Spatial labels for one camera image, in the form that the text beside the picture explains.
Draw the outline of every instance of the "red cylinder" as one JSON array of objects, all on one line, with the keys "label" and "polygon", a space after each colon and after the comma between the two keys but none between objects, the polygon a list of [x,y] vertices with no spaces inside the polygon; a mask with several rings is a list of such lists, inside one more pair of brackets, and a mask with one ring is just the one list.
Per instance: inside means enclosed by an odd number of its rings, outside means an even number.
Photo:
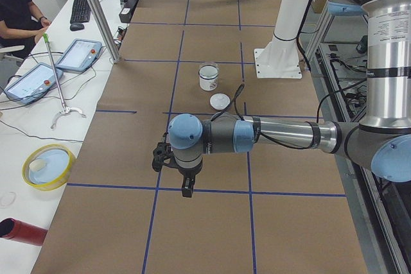
[{"label": "red cylinder", "polygon": [[47,230],[13,218],[0,223],[0,237],[17,242],[42,246]]}]

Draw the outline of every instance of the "person's hand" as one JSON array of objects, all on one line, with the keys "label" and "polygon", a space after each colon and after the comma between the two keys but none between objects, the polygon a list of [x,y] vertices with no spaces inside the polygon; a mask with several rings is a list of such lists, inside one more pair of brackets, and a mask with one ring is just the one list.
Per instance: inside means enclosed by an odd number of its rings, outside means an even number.
[{"label": "person's hand", "polygon": [[46,32],[46,30],[49,28],[49,26],[43,27],[40,30],[37,30],[38,35],[43,35],[43,33]]},{"label": "person's hand", "polygon": [[51,20],[49,19],[41,19],[41,26],[48,27],[51,25]]}]

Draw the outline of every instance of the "black cord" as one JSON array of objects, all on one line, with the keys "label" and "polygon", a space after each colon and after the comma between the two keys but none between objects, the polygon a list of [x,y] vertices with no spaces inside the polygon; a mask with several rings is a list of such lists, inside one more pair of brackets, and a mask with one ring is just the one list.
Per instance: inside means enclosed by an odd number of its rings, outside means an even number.
[{"label": "black cord", "polygon": [[298,30],[297,40],[296,40],[297,48],[298,48],[299,52],[301,53],[302,57],[304,58],[304,61],[306,62],[306,65],[307,65],[307,68],[310,72],[311,72],[311,65],[310,65],[310,62],[307,59],[306,52],[305,52],[304,48],[302,48],[302,46],[300,44],[300,34],[301,34],[301,31],[302,31],[302,27],[304,27],[304,23],[306,22],[308,11],[310,10],[310,6],[311,6],[312,1],[313,0],[308,0],[306,11],[304,12],[304,16],[302,17],[301,24],[300,24],[300,29]]},{"label": "black cord", "polygon": [[274,37],[277,40],[284,41],[284,42],[294,41],[296,38],[298,38],[298,36],[296,36],[295,38],[292,38],[292,39],[282,39],[282,38],[277,37],[277,35],[275,33],[274,33]]},{"label": "black cord", "polygon": [[234,94],[234,97],[232,98],[232,100],[230,100],[230,103],[221,112],[218,112],[213,117],[211,117],[210,121],[214,121],[215,119],[220,117],[222,114],[224,114],[226,111],[228,111],[228,109],[230,108],[230,106],[233,103],[234,103],[234,108],[236,110],[237,116],[240,117],[241,120],[244,120],[243,116],[241,116],[240,113],[237,110],[237,103],[236,103],[236,100],[240,96],[241,92],[243,91],[244,86],[245,86],[244,83],[242,83],[240,86],[238,86],[238,88],[236,90],[236,93]]},{"label": "black cord", "polygon": [[36,58],[34,58],[34,56],[30,53],[29,54],[29,56],[31,56],[32,57],[32,59],[34,59],[34,61],[36,61],[36,63],[38,64],[39,62],[37,61],[37,59]]},{"label": "black cord", "polygon": [[318,108],[317,108],[317,118],[316,118],[316,122],[317,122],[317,123],[319,122],[321,104],[326,100],[326,98],[328,98],[329,96],[332,96],[332,95],[334,95],[334,94],[336,94],[336,93],[339,93],[340,91],[345,91],[345,90],[354,88],[354,87],[360,85],[361,83],[365,82],[366,80],[367,80],[367,79],[364,78],[363,80],[360,80],[360,81],[358,81],[358,82],[356,82],[356,83],[354,83],[354,84],[352,84],[352,85],[350,85],[350,86],[348,86],[348,87],[342,88],[341,90],[334,91],[334,92],[329,93],[329,94],[327,94],[326,96],[324,96],[324,97],[321,99],[321,101],[320,101],[320,103],[319,103],[319,106],[318,106]]},{"label": "black cord", "polygon": [[21,77],[21,75],[11,75],[11,77],[9,77],[8,78],[8,80],[7,80],[7,84],[9,84],[10,82],[11,82],[11,80],[12,80],[12,78],[15,78],[15,77]]},{"label": "black cord", "polygon": [[344,100],[345,107],[346,107],[346,109],[347,109],[348,115],[349,115],[350,118],[352,118],[352,117],[354,117],[354,113],[353,113],[353,111],[351,110],[351,108],[349,108],[349,104],[348,104],[347,97],[346,97],[345,94],[342,92],[342,88],[341,88],[341,85],[340,85],[340,78],[338,78],[337,70],[335,69],[335,67],[334,67],[334,65],[333,65],[333,62],[338,62],[338,59],[331,59],[331,60],[329,61],[329,64],[330,64],[330,66],[331,66],[331,68],[332,68],[332,70],[333,70],[334,78],[335,78],[335,81],[337,82],[338,91],[341,92],[341,94],[342,94],[342,99]]},{"label": "black cord", "polygon": [[272,142],[274,142],[275,144],[278,144],[278,145],[283,146],[283,147],[288,148],[288,149],[294,149],[294,150],[306,150],[306,149],[310,149],[310,147],[298,147],[298,146],[290,146],[290,145],[287,145],[287,144],[285,144],[285,143],[283,143],[283,142],[281,142],[281,141],[279,141],[279,140],[277,140],[277,139],[274,139],[274,138],[272,138],[272,137],[264,134],[263,132],[260,132],[260,135],[263,136],[263,137],[265,137],[265,138],[267,138],[269,141],[272,141]]},{"label": "black cord", "polygon": [[346,69],[349,69],[350,71],[354,71],[354,72],[358,72],[358,73],[366,73],[367,71],[365,70],[360,70],[357,69],[356,67],[354,67],[353,65],[349,65],[346,64],[344,61],[342,61],[341,59],[337,59],[337,58],[332,58],[330,61],[330,64],[333,62],[338,62],[339,64],[343,65]]},{"label": "black cord", "polygon": [[83,142],[83,141],[78,141],[76,139],[60,139],[60,138],[54,138],[54,137],[39,137],[39,136],[36,136],[36,135],[28,135],[26,132],[20,130],[19,128],[16,128],[15,126],[11,126],[11,125],[5,123],[2,120],[0,120],[0,122],[3,123],[5,126],[8,126],[9,128],[13,128],[14,130],[17,130],[17,131],[23,133],[25,136],[31,137],[31,138],[37,138],[37,139],[42,139],[42,140],[51,139],[51,140],[54,140],[54,141]]},{"label": "black cord", "polygon": [[314,33],[317,33],[317,32],[319,32],[319,29],[317,29],[317,30],[315,30],[315,31],[313,31],[313,32],[302,31],[302,32],[300,32],[300,33],[305,33],[305,34],[307,34],[307,35],[313,35]]},{"label": "black cord", "polygon": [[[93,64],[95,64],[98,59],[100,59],[100,57],[102,56],[102,54],[104,54],[104,52],[105,52],[106,49],[107,49],[107,48],[106,48],[105,46],[103,46],[103,47],[100,49],[100,52],[99,52],[98,56],[94,59],[94,62],[90,65],[90,67],[92,67]],[[41,54],[48,54],[48,52],[33,54],[33,56],[34,56],[34,55],[41,55]],[[94,68],[92,68],[92,69],[93,69],[93,71],[94,71],[94,76],[91,77],[91,78],[89,78],[89,79],[88,79],[87,81],[85,81],[83,84],[81,84],[79,90],[80,90],[86,83],[88,83],[90,80],[92,80],[93,78],[96,77],[96,71],[94,70]],[[80,74],[77,74],[76,76],[73,76],[72,78],[64,81],[63,83],[61,83],[61,85],[64,85],[65,83],[67,83],[67,82],[69,82],[69,81],[71,81],[71,80],[79,77],[79,76],[82,75],[85,71],[87,71],[87,70],[84,70],[84,71],[81,72]],[[7,95],[7,93],[4,91],[4,89],[0,86],[0,90],[1,90],[1,91],[6,95],[6,97],[8,98],[7,101],[0,101],[0,103],[19,102],[19,101],[21,101],[21,100],[23,100],[23,99],[26,99],[26,98],[38,98],[39,95],[41,95],[41,94],[43,94],[43,93],[45,94],[45,93],[47,93],[47,92],[49,92],[49,91],[51,91],[51,90],[54,90],[54,89],[56,89],[56,87],[57,87],[57,86],[54,86],[54,87],[52,87],[52,88],[50,88],[50,89],[46,89],[45,91],[36,93],[36,94],[34,94],[34,95],[31,95],[31,96],[25,96],[25,97],[23,97],[23,98],[13,99],[13,98],[10,98],[10,97]],[[68,100],[73,99],[77,94],[78,94],[78,93],[76,93],[73,97],[69,98]],[[42,97],[36,99],[35,101],[32,101],[31,103],[26,103],[26,104],[21,105],[21,106],[10,107],[10,108],[0,108],[0,111],[1,111],[1,110],[12,110],[12,109],[17,109],[17,108],[22,108],[22,107],[28,106],[28,105],[30,105],[30,104],[33,104],[34,102],[37,102],[37,101],[39,101],[39,100],[41,100],[41,99],[46,99],[46,98],[57,98],[57,99],[59,99],[59,98],[56,97],[56,96],[42,96]]]}]

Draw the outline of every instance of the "metal stand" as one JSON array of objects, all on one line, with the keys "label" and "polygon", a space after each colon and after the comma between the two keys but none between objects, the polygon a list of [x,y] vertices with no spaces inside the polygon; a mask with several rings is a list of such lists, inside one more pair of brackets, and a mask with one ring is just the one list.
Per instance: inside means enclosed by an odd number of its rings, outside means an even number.
[{"label": "metal stand", "polygon": [[46,33],[43,34],[43,38],[44,38],[44,42],[46,43],[47,52],[49,53],[50,63],[51,63],[51,68],[53,70],[54,78],[56,79],[58,95],[60,96],[60,101],[61,101],[62,106],[63,106],[63,111],[61,111],[57,115],[55,115],[54,118],[53,118],[53,122],[51,123],[51,129],[54,130],[56,128],[58,118],[60,118],[62,116],[66,116],[66,115],[70,114],[71,112],[78,112],[80,115],[82,115],[83,118],[85,118],[86,115],[83,113],[83,111],[80,108],[68,107],[66,105],[66,102],[64,101],[64,97],[63,97],[62,88],[60,86],[60,81],[58,80],[56,67],[54,65],[53,55],[51,54],[49,38],[48,38]]},{"label": "metal stand", "polygon": [[87,2],[90,5],[91,12],[93,13],[94,18],[96,19],[98,29],[100,30],[104,43],[110,52],[113,62],[114,63],[119,62],[120,55],[118,53],[117,46],[115,45],[114,40],[112,38],[109,24],[107,23],[107,20],[105,19],[100,2],[98,0],[87,0]]},{"label": "metal stand", "polygon": [[272,41],[254,50],[258,78],[302,78],[296,38],[308,1],[281,1]]}]

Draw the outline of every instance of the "white lid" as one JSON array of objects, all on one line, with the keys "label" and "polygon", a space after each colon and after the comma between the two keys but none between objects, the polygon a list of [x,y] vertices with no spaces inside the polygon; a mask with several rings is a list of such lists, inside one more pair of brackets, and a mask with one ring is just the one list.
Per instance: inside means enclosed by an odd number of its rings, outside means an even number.
[{"label": "white lid", "polygon": [[230,98],[224,93],[216,93],[210,98],[210,104],[214,109],[223,110],[230,103]]}]

